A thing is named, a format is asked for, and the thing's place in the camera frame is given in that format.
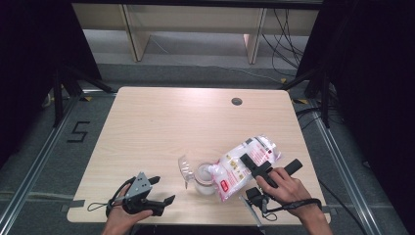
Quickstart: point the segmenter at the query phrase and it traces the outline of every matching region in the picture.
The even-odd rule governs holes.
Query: floor
[[[242,35],[155,32],[139,63],[132,61],[124,32],[85,30],[85,35],[103,79],[111,87],[137,83],[139,78],[135,70],[146,72],[147,77],[153,75],[153,79],[177,67],[185,67],[187,72],[194,70],[193,76],[203,76],[201,72],[204,71],[220,74],[233,72],[233,76],[248,76],[244,81],[249,87],[256,86],[253,81],[264,81],[266,83],[262,85],[268,88],[270,85],[278,87],[282,77],[292,78],[285,73],[295,74],[296,71],[284,60],[273,59],[272,50],[263,38],[255,64],[249,65]],[[275,45],[273,35],[266,35],[266,38]],[[292,37],[293,45],[300,51],[303,51],[306,42],[307,37]],[[294,65],[297,64],[293,53],[284,49],[281,52]],[[318,105],[318,99],[302,103],[305,86],[306,82],[290,90],[296,111]],[[82,83],[82,87],[85,92],[96,90],[96,87],[87,83]],[[73,115],[59,130],[62,133],[58,139],[50,139],[51,133],[58,130],[51,126],[54,119],[52,106],[46,107],[27,135],[21,150],[0,170],[0,210],[9,209],[10,202],[25,202],[20,207],[12,207],[17,213],[12,213],[11,217],[2,216],[2,224],[7,225],[0,233],[97,234],[101,231],[102,224],[73,224],[66,220],[68,204],[114,100],[114,96],[101,93],[91,93],[91,96],[93,102],[75,101],[72,104],[71,99],[65,100],[67,109],[71,108]],[[90,114],[95,113],[100,115],[91,117]],[[71,133],[72,127],[80,120],[90,121],[88,139],[81,147],[74,147],[68,140],[76,138]],[[330,111],[330,123],[330,129],[327,130],[317,113],[299,117],[317,176],[328,186],[326,189],[322,184],[322,190],[332,216],[334,233],[407,234],[370,168],[362,164],[364,157],[353,142],[338,110]],[[51,148],[45,149],[43,143],[50,143]],[[27,178],[28,172],[37,173]],[[280,226],[267,228],[266,234],[305,234],[305,231],[299,226]]]

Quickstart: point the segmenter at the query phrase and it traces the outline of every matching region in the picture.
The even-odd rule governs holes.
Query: snack bag
[[[222,202],[244,187],[253,177],[240,158],[247,154],[256,165],[275,163],[281,158],[276,145],[264,135],[249,138],[208,168]]]

